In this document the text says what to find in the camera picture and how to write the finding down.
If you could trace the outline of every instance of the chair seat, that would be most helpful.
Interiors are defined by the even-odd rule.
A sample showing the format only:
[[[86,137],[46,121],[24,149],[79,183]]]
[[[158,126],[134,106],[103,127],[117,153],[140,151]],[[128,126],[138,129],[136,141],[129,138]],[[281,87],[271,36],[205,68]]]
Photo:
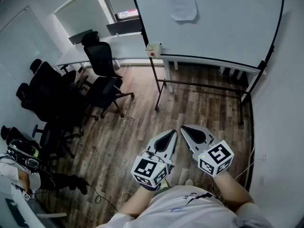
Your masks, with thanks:
[[[104,108],[108,107],[113,100],[115,99],[115,95],[120,92],[112,87],[108,93],[104,94],[103,91],[107,84],[110,82],[110,77],[99,77],[95,80],[89,91],[86,95],[86,101],[96,107]],[[120,88],[123,84],[122,79],[118,78],[115,82],[115,86]]]

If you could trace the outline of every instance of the white marker cube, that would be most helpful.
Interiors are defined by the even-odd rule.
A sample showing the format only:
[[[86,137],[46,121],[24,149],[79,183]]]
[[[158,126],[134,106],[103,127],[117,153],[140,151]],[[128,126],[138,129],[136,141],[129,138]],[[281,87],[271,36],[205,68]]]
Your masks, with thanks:
[[[215,177],[231,165],[233,157],[234,153],[223,140],[198,156],[198,167]]]
[[[156,188],[168,173],[168,164],[141,156],[136,157],[131,170],[137,182],[153,188]]]

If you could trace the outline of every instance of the chair headrest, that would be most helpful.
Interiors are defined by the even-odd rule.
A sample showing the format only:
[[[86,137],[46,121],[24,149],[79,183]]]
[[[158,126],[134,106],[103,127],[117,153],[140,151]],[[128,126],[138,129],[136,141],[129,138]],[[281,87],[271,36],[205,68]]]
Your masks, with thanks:
[[[99,42],[98,31],[87,33],[86,35],[83,36],[81,40],[81,44],[83,46],[95,45],[98,42]]]

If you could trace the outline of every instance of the mesh chair backrest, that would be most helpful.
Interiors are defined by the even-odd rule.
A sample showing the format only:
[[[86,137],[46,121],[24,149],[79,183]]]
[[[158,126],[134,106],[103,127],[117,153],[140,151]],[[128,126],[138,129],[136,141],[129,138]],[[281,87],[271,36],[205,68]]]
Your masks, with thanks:
[[[106,42],[97,42],[95,44],[85,46],[87,54],[94,73],[99,76],[122,78],[113,68],[111,47]]]

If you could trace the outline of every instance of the black metal frame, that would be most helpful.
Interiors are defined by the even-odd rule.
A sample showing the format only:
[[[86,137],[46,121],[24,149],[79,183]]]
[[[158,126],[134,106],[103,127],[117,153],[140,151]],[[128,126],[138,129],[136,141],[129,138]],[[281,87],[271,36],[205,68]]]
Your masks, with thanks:
[[[138,4],[137,4],[137,1],[134,0],[134,3],[135,3],[135,6],[136,6],[136,9],[138,11],[138,16],[139,16],[139,19],[141,21],[141,24],[142,24],[142,37],[143,37],[143,40],[145,42],[145,45],[147,46],[148,43],[149,43],[149,40],[148,40],[148,37],[147,37],[147,34],[146,34],[146,31],[145,31],[145,28],[144,28],[144,24],[143,24],[143,19],[141,17],[141,13],[140,13],[140,10],[138,8]],[[241,90],[237,90],[237,89],[231,89],[231,88],[225,88],[225,87],[219,87],[219,86],[212,86],[212,85],[205,85],[205,84],[196,84],[196,83],[189,83],[189,82],[182,82],[182,81],[174,81],[174,80],[166,80],[166,79],[158,79],[157,78],[157,75],[156,75],[156,71],[155,71],[155,66],[154,66],[154,63],[153,63],[153,60],[152,58],[150,57],[150,63],[151,63],[151,66],[152,66],[152,70],[153,70],[153,74],[154,74],[154,77],[155,77],[155,81],[156,81],[156,85],[157,85],[157,88],[158,88],[158,92],[159,92],[159,96],[158,96],[158,99],[157,99],[157,102],[156,102],[156,106],[155,106],[155,110],[158,111],[159,110],[159,107],[158,107],[158,104],[159,104],[159,101],[160,101],[160,98],[161,98],[161,95],[162,95],[162,89],[164,87],[164,85],[166,83],[175,83],[175,84],[184,84],[184,85],[194,85],[194,86],[201,86],[201,87],[207,87],[207,88],[213,88],[213,89],[220,89],[220,90],[227,90],[227,91],[231,91],[231,92],[235,92],[236,95],[238,96],[238,99],[239,99],[239,106],[240,106],[240,123],[239,124],[243,124],[243,109],[242,109],[242,106],[245,102],[245,99],[249,98],[251,99],[250,95],[251,95],[251,92],[253,91],[254,87],[256,86],[257,82],[259,81],[261,75],[263,74],[266,66],[267,66],[267,63],[271,57],[271,54],[272,52],[274,51],[274,41],[276,39],[276,36],[277,36],[277,33],[278,33],[278,30],[279,30],[279,26],[280,26],[280,23],[281,23],[281,18],[282,18],[282,14],[283,14],[283,7],[284,7],[284,0],[282,0],[282,5],[281,5],[281,11],[280,11],[280,16],[279,16],[279,21],[278,21],[278,25],[277,25],[277,28],[276,28],[276,31],[275,31],[275,36],[273,38],[273,41],[272,41],[272,44],[270,46],[270,49],[268,51],[268,54],[266,56],[266,59],[265,60],[261,60],[261,63],[260,65],[258,66],[258,69],[260,70],[259,73],[258,73],[258,76],[256,78],[256,80],[254,81],[252,87],[249,89],[249,91],[241,91]],[[227,61],[227,60],[223,60],[223,59],[216,59],[216,58],[209,58],[209,57],[198,57],[198,56],[187,56],[187,55],[171,55],[171,54],[161,54],[161,56],[176,56],[176,57],[192,57],[192,58],[202,58],[202,59],[210,59],[210,60],[215,60],[215,61],[221,61],[221,62],[228,62],[228,63],[232,63],[232,64],[237,64],[237,65],[242,65],[242,66],[246,66],[246,67],[253,67],[253,66],[250,66],[250,65],[246,65],[246,64],[242,64],[242,63],[238,63],[238,62],[231,62],[231,61]],[[241,100],[241,97],[242,95],[241,94],[245,94],[245,98],[244,100],[242,101]]]

